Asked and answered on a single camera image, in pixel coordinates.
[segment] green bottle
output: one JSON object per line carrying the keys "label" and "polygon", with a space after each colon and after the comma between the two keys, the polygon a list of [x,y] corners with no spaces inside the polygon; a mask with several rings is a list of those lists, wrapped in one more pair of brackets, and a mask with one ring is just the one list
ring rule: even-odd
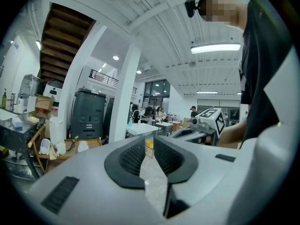
{"label": "green bottle", "polygon": [[2,108],[6,108],[6,89],[4,89],[4,95],[2,96]]}

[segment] white bottle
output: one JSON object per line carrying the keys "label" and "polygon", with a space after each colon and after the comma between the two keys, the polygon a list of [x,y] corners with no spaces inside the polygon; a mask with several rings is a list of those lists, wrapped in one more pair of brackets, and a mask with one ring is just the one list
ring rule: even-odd
{"label": "white bottle", "polygon": [[23,94],[21,93],[21,96],[18,98],[18,108],[17,108],[17,112],[19,114],[23,113],[23,107],[24,107],[24,99],[23,99]]}

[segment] black table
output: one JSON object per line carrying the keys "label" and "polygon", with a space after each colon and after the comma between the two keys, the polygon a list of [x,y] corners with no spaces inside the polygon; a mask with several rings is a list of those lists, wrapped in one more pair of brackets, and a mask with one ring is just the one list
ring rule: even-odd
{"label": "black table", "polygon": [[38,179],[39,174],[30,157],[30,149],[28,148],[27,143],[45,123],[45,120],[40,118],[39,123],[31,124],[26,120],[28,116],[31,115],[27,113],[18,115],[19,119],[23,122],[21,128],[14,127],[12,118],[5,121],[0,120],[0,145],[12,151],[22,153],[33,177]]}

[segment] white appliance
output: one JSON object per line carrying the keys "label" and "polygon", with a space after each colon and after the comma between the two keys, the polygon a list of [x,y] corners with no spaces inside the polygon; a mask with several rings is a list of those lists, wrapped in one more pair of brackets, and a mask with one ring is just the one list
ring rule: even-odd
{"label": "white appliance", "polygon": [[46,97],[54,97],[54,103],[60,102],[62,91],[62,83],[58,81],[49,81],[45,87],[43,95]]}
{"label": "white appliance", "polygon": [[49,129],[50,129],[50,141],[56,148],[58,143],[64,143],[64,122],[58,117],[51,117],[49,119]]}

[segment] neck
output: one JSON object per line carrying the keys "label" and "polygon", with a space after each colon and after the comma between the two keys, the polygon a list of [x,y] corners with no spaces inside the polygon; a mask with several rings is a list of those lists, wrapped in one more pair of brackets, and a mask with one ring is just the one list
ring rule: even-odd
{"label": "neck", "polygon": [[238,5],[237,10],[238,10],[238,14],[237,14],[237,22],[235,24],[235,27],[241,30],[242,32],[244,32],[247,24],[248,4],[240,3]]}

